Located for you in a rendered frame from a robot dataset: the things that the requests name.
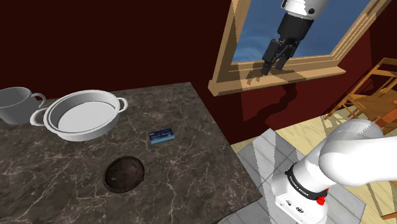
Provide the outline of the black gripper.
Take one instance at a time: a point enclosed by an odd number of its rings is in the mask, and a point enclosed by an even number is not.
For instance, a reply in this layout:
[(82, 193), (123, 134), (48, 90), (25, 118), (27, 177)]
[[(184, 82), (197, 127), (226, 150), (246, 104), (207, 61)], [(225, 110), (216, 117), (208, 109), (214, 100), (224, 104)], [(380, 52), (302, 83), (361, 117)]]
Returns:
[(280, 35), (279, 40), (272, 39), (262, 57), (263, 67), (261, 73), (268, 75), (273, 63), (278, 59), (276, 69), (282, 70), (287, 60), (292, 57), (296, 51), (295, 46), (284, 45), (296, 45), (298, 46), (301, 40), (308, 33), (313, 20), (308, 20), (300, 17), (296, 17), (285, 13), (277, 33)]

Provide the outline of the wooden framed window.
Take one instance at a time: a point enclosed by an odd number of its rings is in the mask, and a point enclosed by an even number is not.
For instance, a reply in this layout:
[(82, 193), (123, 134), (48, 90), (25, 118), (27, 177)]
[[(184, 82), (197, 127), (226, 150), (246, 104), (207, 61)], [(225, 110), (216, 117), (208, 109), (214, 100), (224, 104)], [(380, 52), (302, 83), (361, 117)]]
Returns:
[(272, 68), (264, 76), (260, 72), (262, 61), (232, 61), (251, 4), (251, 0), (232, 0), (208, 88), (218, 96), (344, 74), (338, 64), (391, 2), (370, 0), (330, 54), (293, 57), (283, 70)]

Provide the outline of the grey tiled robot stand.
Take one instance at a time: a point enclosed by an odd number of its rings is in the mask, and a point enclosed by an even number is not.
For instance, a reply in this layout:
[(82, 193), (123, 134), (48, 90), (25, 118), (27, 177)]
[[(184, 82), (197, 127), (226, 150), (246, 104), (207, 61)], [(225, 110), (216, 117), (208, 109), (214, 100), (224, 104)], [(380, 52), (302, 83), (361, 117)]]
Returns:
[[(298, 224), (275, 204), (271, 189), (274, 175), (282, 174), (304, 155), (272, 129), (236, 153), (262, 198), (224, 217), (217, 224)], [(325, 224), (360, 224), (366, 204), (341, 185), (329, 189)]]

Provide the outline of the wooden chair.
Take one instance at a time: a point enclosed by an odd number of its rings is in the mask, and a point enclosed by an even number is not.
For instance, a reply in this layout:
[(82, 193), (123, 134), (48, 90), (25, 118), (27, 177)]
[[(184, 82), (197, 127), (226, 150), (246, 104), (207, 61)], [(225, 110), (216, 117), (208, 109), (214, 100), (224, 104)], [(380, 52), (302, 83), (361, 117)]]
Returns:
[[(397, 59), (384, 57), (371, 69), (359, 83), (324, 117), (324, 120), (343, 107), (349, 112), (349, 117), (359, 118), (364, 114), (370, 121), (376, 123), (384, 135), (397, 129), (397, 91), (392, 88), (397, 85), (397, 71), (381, 70), (382, 65), (397, 66)], [(357, 94), (356, 91), (371, 75), (385, 76), (388, 80), (372, 95)]]

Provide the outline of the blue card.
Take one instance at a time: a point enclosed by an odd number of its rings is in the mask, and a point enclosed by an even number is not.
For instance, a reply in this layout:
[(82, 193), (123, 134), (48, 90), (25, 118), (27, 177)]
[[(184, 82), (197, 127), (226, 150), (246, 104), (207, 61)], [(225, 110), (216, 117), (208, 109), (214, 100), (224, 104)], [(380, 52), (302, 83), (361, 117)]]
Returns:
[(175, 139), (171, 128), (150, 132), (149, 137), (152, 145)]

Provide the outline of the dark brown round bowl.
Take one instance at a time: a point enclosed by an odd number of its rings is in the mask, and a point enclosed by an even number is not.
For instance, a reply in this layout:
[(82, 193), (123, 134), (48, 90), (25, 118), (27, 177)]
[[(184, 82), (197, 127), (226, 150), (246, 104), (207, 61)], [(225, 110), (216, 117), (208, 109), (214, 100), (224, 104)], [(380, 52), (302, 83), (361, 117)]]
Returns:
[(112, 193), (125, 193), (144, 181), (144, 174), (144, 165), (138, 158), (122, 156), (106, 167), (102, 182)]

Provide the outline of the white cup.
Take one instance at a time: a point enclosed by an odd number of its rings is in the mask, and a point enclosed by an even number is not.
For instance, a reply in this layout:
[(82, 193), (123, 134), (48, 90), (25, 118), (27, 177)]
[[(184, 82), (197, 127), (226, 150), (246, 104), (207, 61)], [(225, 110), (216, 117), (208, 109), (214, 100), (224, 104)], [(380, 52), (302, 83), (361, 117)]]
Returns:
[(0, 90), (0, 118), (11, 125), (29, 123), (31, 115), (43, 107), (46, 97), (32, 93), (25, 87), (9, 87)]

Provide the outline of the white two-handled pot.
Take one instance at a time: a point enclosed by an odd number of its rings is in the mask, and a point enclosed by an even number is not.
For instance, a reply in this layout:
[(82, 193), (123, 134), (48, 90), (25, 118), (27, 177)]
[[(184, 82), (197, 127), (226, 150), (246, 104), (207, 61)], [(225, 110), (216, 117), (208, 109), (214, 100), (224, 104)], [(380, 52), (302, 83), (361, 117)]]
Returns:
[(35, 111), (31, 125), (44, 126), (67, 141), (89, 141), (108, 133), (129, 106), (123, 97), (103, 90), (82, 90)]

